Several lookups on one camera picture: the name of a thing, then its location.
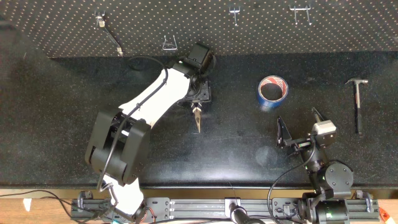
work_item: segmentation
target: orange object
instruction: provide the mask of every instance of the orange object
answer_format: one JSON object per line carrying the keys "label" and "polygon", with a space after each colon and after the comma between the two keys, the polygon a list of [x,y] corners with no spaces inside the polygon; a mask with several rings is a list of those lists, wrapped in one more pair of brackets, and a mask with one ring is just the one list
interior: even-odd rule
{"label": "orange object", "polygon": [[386,224],[396,224],[395,221],[391,218],[391,216],[382,208],[379,207],[379,213],[381,219],[386,223]]}

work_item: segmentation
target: perforated board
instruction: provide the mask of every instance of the perforated board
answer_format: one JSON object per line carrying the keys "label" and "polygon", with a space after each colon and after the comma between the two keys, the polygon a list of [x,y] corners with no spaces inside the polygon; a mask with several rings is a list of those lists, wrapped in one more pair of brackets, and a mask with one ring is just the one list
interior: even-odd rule
{"label": "perforated board", "polygon": [[[398,1],[2,0],[1,13],[49,57],[183,55],[201,42],[218,55],[398,50]],[[237,26],[229,8],[239,9]],[[308,11],[294,12],[289,6]],[[164,35],[177,50],[162,50]]]}

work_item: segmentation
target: black countertop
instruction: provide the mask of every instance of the black countertop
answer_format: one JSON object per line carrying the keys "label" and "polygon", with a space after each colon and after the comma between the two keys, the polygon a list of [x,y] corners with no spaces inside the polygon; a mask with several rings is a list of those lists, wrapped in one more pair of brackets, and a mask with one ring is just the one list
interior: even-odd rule
{"label": "black countertop", "polygon": [[[0,187],[86,188],[99,175],[84,161],[98,109],[125,103],[150,85],[160,68],[126,58],[57,58],[32,48],[4,51],[0,72]],[[338,128],[328,149],[354,169],[355,187],[398,187],[397,52],[217,56],[210,75],[202,133],[190,110],[173,105],[151,132],[149,165],[140,184],[156,187],[270,187],[300,164],[275,147],[281,115],[293,138],[306,135],[316,107]],[[278,75],[289,84],[282,106],[263,112],[259,81]],[[365,136],[355,134],[352,77],[361,85]],[[304,169],[279,186],[309,187]]]}

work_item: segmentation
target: blue tape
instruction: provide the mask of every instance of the blue tape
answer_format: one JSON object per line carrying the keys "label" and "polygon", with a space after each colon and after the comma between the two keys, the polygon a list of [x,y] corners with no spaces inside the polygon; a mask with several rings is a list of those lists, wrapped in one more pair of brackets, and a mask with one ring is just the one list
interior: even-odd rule
{"label": "blue tape", "polygon": [[[267,84],[270,84],[270,83],[278,85],[280,87],[280,89],[282,90],[282,97],[280,99],[268,100],[267,98],[265,98],[262,95],[261,87],[264,85],[267,87]],[[263,80],[261,80],[261,82],[257,88],[257,99],[259,100],[260,105],[266,106],[269,108],[275,108],[283,102],[283,100],[286,98],[288,92],[289,92],[289,86],[287,85],[286,81],[283,78],[278,77],[276,75],[270,75],[268,77],[265,77]]]}

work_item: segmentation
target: hammer handle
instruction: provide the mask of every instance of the hammer handle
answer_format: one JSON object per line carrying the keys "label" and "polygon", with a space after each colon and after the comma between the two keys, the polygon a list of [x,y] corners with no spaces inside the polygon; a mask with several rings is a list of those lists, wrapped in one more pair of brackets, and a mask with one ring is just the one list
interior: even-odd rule
{"label": "hammer handle", "polygon": [[356,129],[359,136],[363,136],[361,108],[356,109]]}

